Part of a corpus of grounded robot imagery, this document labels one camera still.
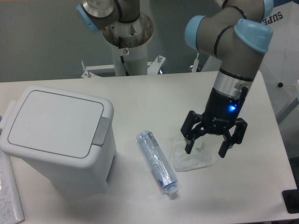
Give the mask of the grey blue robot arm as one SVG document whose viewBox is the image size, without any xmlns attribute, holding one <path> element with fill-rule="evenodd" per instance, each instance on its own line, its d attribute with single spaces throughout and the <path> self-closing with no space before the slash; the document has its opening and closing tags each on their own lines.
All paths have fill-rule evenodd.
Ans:
<svg viewBox="0 0 299 224">
<path fill-rule="evenodd" d="M 198 15 L 185 28 L 185 41 L 193 49 L 221 61 L 214 86 L 202 114 L 190 111 L 181 127 L 186 153 L 205 134 L 222 135 L 219 156 L 243 140 L 247 123 L 239 117 L 273 35 L 262 24 L 273 10 L 271 0 L 221 0 L 221 11 L 212 17 Z M 153 35 L 151 19 L 137 0 L 85 0 L 76 11 L 91 31 L 101 31 L 119 50 L 116 73 L 130 76 L 138 66 L 128 54 Z"/>
</svg>

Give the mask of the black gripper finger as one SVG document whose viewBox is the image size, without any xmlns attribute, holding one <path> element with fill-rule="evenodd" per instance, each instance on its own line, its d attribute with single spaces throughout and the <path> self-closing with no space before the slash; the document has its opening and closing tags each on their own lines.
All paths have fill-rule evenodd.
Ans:
<svg viewBox="0 0 299 224">
<path fill-rule="evenodd" d="M 186 142 L 185 151 L 187 154 L 191 153 L 195 140 L 203 134 L 203 131 L 201 130 L 203 127 L 202 120 L 203 116 L 201 114 L 197 114 L 195 111 L 191 110 L 188 112 L 187 117 L 183 122 L 180 131 Z"/>
<path fill-rule="evenodd" d="M 225 157 L 227 151 L 231 149 L 234 144 L 242 143 L 243 137 L 247 129 L 247 125 L 248 123 L 244 119 L 237 118 L 234 124 L 235 130 L 232 135 L 230 134 L 228 127 L 224 126 L 222 128 L 224 141 L 222 142 L 218 152 L 221 158 Z"/>
</svg>

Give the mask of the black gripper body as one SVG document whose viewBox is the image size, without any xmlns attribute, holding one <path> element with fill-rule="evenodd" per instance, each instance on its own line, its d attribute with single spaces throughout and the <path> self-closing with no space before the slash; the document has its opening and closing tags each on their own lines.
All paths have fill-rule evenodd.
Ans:
<svg viewBox="0 0 299 224">
<path fill-rule="evenodd" d="M 240 127 L 244 124 L 244 120 L 238 117 L 243 104 L 244 88 L 239 97 L 232 97 L 212 88 L 202 114 L 204 133 L 223 135 L 233 126 Z"/>
</svg>

